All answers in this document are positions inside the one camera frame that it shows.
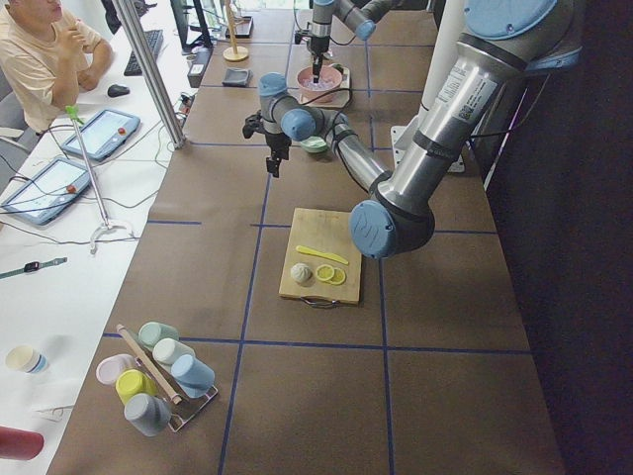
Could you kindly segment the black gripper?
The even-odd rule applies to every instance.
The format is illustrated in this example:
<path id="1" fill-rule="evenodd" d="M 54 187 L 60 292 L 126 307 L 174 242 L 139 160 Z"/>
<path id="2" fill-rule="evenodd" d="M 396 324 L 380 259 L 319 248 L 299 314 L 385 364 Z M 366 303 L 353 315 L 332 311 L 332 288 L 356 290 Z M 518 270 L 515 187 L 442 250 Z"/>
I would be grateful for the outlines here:
<path id="1" fill-rule="evenodd" d="M 265 139 L 270 148 L 270 156 L 266 158 L 266 170 L 273 178 L 278 178 L 282 160 L 289 159 L 291 139 L 284 133 L 266 133 Z"/>
<path id="2" fill-rule="evenodd" d="M 329 36 L 310 36 L 309 50 L 313 56 L 312 81 L 319 83 L 322 68 L 322 58 L 329 51 Z"/>

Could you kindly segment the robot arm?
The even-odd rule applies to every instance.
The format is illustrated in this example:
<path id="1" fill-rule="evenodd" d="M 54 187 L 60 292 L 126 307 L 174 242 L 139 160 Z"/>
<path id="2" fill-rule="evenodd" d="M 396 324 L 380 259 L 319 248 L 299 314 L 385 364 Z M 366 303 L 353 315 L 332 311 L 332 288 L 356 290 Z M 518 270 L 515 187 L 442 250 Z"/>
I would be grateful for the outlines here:
<path id="1" fill-rule="evenodd" d="M 369 195 L 349 219 L 358 250 L 376 259 L 415 250 L 434 231 L 431 195 L 500 89 L 518 77 L 574 65 L 584 18 L 581 1 L 446 2 L 423 101 L 404 131 L 406 148 L 395 169 L 374 156 L 344 115 L 299 103 L 276 72 L 260 78 L 260 110 L 243 132 L 265 136 L 271 174 L 292 142 L 324 139 Z"/>
<path id="2" fill-rule="evenodd" d="M 313 2 L 313 17 L 308 29 L 308 48 L 313 58 L 312 80 L 318 83 L 323 57 L 329 50 L 331 25 L 334 18 L 347 27 L 355 37 L 368 40 L 382 18 L 401 1 L 373 0 L 358 7 L 351 0 L 327 0 Z"/>

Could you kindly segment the white robot base pillar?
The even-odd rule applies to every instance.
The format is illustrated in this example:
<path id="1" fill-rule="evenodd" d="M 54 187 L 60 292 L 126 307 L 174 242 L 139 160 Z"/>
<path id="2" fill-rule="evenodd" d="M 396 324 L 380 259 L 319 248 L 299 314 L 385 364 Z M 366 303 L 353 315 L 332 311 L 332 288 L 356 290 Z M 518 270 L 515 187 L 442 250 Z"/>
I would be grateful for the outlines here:
<path id="1" fill-rule="evenodd" d="M 427 72 L 418 113 L 406 126 L 394 126 L 392 132 L 392 149 L 396 169 L 402 168 L 401 162 L 406 157 L 415 132 L 425 121 L 442 91 L 449 73 L 457 61 L 457 40 L 465 27 L 465 2 L 450 0 L 444 2 L 438 34 Z"/>

